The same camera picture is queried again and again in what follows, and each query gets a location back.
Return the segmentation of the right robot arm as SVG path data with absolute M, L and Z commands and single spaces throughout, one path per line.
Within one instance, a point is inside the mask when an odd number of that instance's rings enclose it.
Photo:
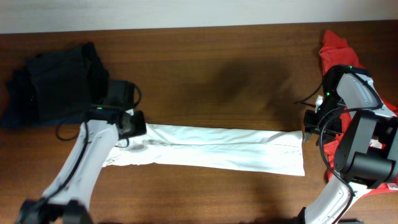
M 361 197 L 397 177 L 397 115 L 383 102 L 365 69 L 334 65 L 323 95 L 306 110 L 305 134 L 318 147 L 331 179 L 295 223 L 338 223 Z

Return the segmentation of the white printed t-shirt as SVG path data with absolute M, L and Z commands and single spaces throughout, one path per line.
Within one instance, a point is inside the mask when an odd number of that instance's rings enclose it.
M 303 176 L 302 132 L 147 124 L 104 166 L 167 164 Z

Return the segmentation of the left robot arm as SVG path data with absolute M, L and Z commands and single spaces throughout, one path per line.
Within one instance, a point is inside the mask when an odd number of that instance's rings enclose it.
M 61 171 L 39 200 L 26 200 L 17 223 L 92 223 L 91 195 L 110 150 L 126 148 L 130 138 L 147 132 L 144 113 L 136 110 L 142 99 L 139 87 L 111 80 L 100 105 L 83 115 L 76 143 Z

